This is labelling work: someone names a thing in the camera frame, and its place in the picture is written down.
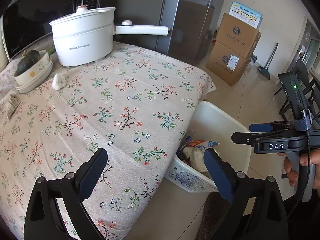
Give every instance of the chair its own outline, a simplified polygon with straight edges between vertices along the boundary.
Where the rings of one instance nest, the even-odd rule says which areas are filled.
[[[306,96],[308,93],[311,92],[311,95],[309,98],[307,98],[309,104],[310,104],[310,111],[311,114],[314,116],[314,118],[318,118],[319,115],[316,114],[313,106],[313,102],[316,101],[316,104],[320,106],[320,87],[318,82],[316,82],[315,79],[313,79],[311,82],[309,81],[309,75],[308,70],[306,68],[306,65],[301,61],[301,59],[298,59],[296,64],[293,66],[292,71],[297,76],[298,80],[303,83],[305,86],[305,89],[303,90],[303,94]],[[290,104],[288,104],[288,99],[284,102],[283,106],[281,107],[279,111],[279,115],[287,121],[287,118],[285,117],[284,113],[290,109]]]

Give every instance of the trash bin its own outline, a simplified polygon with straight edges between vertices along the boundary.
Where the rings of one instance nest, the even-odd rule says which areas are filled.
[[[247,173],[251,155],[250,145],[234,144],[234,132],[249,132],[242,124],[215,105],[201,101],[196,108],[188,127],[195,132],[193,140],[216,141],[214,149],[220,158],[228,162],[235,171]],[[217,192],[214,182],[199,173],[176,155],[170,163],[165,177],[188,192]]]

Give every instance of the green pumpkin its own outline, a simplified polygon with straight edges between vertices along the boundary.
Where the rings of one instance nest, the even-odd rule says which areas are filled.
[[[36,50],[30,50],[28,53],[26,51],[22,54],[22,59],[18,63],[18,74],[21,75],[23,72],[31,68],[40,60],[40,53]]]

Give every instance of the white electric pot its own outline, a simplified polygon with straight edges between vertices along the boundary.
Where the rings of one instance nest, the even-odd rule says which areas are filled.
[[[63,66],[77,66],[105,57],[112,51],[114,34],[168,35],[169,28],[152,25],[132,25],[123,21],[115,26],[115,7],[88,10],[86,5],[77,12],[50,22],[58,59]]]

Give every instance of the black cable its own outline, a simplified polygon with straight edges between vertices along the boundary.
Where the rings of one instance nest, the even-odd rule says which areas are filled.
[[[289,214],[287,215],[287,220],[289,219],[289,217],[291,216],[292,212],[294,211],[294,209],[297,207],[297,205],[299,204],[299,202],[302,200],[303,198],[303,194],[307,188],[308,182],[309,182],[309,176],[310,176],[310,164],[311,164],[311,150],[310,150],[310,138],[309,138],[309,130],[306,131],[306,135],[307,135],[307,141],[308,141],[308,174],[307,174],[307,179],[306,179],[306,184],[304,186],[304,189],[301,193],[301,196],[297,199],[296,203],[294,204],[294,206],[292,207],[291,211],[289,212]]]

